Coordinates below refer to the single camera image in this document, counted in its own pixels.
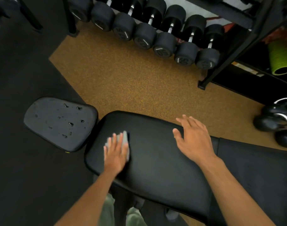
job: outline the gray towel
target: gray towel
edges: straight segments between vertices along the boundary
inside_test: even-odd
[[[120,134],[116,136],[117,137],[117,142],[119,141],[119,137],[120,137]],[[122,146],[125,144],[125,143],[129,143],[128,142],[128,134],[126,131],[123,131],[123,143],[122,143]],[[126,161],[128,162],[130,159],[130,147],[128,148],[128,152],[127,152],[127,155],[126,155]]]

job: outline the hand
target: hand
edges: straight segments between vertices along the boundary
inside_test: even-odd
[[[126,164],[126,156],[129,150],[128,143],[124,144],[123,134],[120,133],[120,138],[117,143],[116,134],[113,133],[112,138],[108,138],[108,148],[104,146],[104,172],[112,174],[114,177],[118,175]]]
[[[178,129],[173,129],[177,146],[183,154],[198,165],[217,157],[204,124],[186,115],[183,115],[183,118],[176,118],[176,121],[180,122],[184,129],[184,139]]]

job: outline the green foam roller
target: green foam roller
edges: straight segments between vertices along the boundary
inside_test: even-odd
[[[287,73],[287,45],[283,40],[275,40],[268,45],[271,71],[273,75]]]

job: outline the green pants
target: green pants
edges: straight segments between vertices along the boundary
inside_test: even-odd
[[[99,217],[98,226],[114,226],[114,202],[111,194],[107,194]],[[132,207],[126,216],[126,226],[147,226],[138,209]]]

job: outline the rubber gym floor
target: rubber gym floor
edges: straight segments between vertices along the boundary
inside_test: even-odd
[[[261,104],[212,83],[199,90],[194,66],[161,60],[91,23],[78,24],[77,38],[66,37],[62,0],[24,1],[44,29],[32,31],[13,13],[0,32],[0,225],[53,225],[93,182],[83,150],[66,154],[23,125],[28,106],[41,96],[92,104],[100,118],[113,110],[172,122],[192,115],[213,136],[282,149],[253,128]],[[119,192],[117,205],[129,197]],[[168,223],[149,202],[143,215],[149,226],[186,225],[182,218]]]

